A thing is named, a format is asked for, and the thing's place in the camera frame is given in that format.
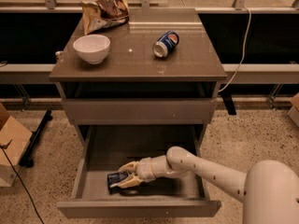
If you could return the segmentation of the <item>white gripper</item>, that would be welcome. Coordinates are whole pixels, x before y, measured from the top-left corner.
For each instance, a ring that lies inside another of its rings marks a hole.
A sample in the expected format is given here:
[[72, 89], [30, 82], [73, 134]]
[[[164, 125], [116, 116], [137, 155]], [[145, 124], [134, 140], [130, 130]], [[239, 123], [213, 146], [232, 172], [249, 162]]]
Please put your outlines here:
[[124, 164], [119, 171], [136, 173], [138, 176], [129, 174], [129, 176], [116, 187], [121, 189], [139, 186], [142, 181], [151, 182], [160, 177], [172, 178], [175, 174], [165, 155], [155, 158], [144, 158], [139, 162], [128, 162]]

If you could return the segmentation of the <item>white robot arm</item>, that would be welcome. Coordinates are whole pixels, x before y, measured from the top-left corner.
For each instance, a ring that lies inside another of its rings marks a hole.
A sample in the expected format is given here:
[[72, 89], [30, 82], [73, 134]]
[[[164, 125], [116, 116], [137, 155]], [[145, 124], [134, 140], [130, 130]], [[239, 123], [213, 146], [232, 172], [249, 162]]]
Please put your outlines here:
[[159, 177], [192, 172], [243, 203], [243, 224], [299, 224], [299, 176], [279, 161], [256, 162], [242, 173], [204, 160], [182, 147], [124, 164], [107, 176], [110, 189], [127, 189]]

